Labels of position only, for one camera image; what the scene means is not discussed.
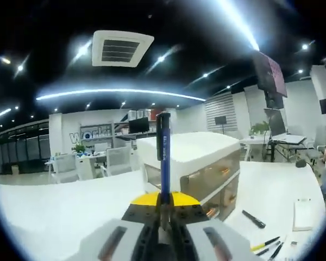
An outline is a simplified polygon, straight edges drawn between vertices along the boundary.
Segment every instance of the black marker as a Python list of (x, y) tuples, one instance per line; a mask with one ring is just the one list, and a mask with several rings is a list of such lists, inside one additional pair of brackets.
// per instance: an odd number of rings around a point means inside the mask
[(259, 228), (265, 228), (266, 224), (264, 224), (262, 221), (260, 221), (259, 219), (255, 218), (253, 215), (250, 215), (249, 213), (247, 213), (245, 210), (242, 211), (242, 213), (249, 218), (256, 226), (258, 226)]

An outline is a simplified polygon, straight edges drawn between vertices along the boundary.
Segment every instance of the white chair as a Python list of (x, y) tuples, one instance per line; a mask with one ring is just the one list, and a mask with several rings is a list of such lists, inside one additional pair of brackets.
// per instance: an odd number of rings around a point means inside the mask
[(66, 154), (54, 157), (52, 177), (56, 183), (76, 181), (79, 178), (76, 169), (76, 155)]
[(307, 150), (306, 155), (312, 161), (313, 166), (316, 160), (322, 159), (326, 149), (326, 126), (318, 126), (316, 128), (315, 141), (307, 143), (307, 148), (313, 148)]
[(109, 148), (106, 151), (106, 167), (100, 166), (103, 177), (130, 172), (130, 147)]

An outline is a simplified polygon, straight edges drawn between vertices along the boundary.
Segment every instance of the notepad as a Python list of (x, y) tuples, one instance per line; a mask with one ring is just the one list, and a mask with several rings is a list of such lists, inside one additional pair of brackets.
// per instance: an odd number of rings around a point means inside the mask
[(293, 231), (312, 230), (314, 212), (310, 198), (298, 199), (294, 202)]

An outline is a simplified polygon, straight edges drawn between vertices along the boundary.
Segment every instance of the black ceiling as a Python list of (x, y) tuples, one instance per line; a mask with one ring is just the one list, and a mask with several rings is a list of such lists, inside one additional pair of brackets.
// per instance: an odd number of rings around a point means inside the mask
[[(0, 56), (11, 61), (9, 65), (0, 62), (0, 111), (15, 105), (20, 109), (0, 117), (0, 131), (46, 119), (54, 108), (62, 113), (83, 111), (89, 102), (91, 110), (117, 109), (123, 101), (125, 108), (147, 108), (151, 103), (159, 107), (179, 104), (183, 108), (198, 103), (124, 93), (35, 100), (41, 94), (80, 86), (95, 89), (116, 83), (207, 98), (227, 85), (237, 92), (256, 84), (250, 59), (253, 49), (220, 8), (219, 0), (11, 2), (0, 3)], [(260, 51), (280, 64), (287, 82), (308, 76), (312, 64), (322, 64), (326, 57), (326, 25), (321, 23), (326, 23), (326, 7), (316, 4), (315, 8), (303, 1), (293, 5), (286, 0), (228, 2), (237, 6)], [(102, 29), (142, 33), (155, 39), (136, 68), (92, 67), (90, 53), (70, 64), (78, 47), (89, 41), (94, 31)], [(311, 43), (309, 50), (301, 50), (304, 43)], [(177, 51), (145, 73), (170, 49)], [(23, 61), (24, 70), (15, 77)], [(191, 84), (217, 68), (207, 78)], [(298, 69), (305, 71), (296, 74)]]

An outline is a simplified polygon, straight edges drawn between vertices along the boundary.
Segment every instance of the green plant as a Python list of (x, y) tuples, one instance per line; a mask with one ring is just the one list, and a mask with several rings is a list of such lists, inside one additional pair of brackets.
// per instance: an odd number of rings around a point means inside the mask
[(263, 121), (262, 123), (256, 123), (249, 131), (249, 135), (263, 134), (269, 130), (268, 122)]
[(73, 151), (76, 151), (77, 153), (84, 153), (86, 148), (82, 144), (76, 144), (75, 148), (71, 148)]

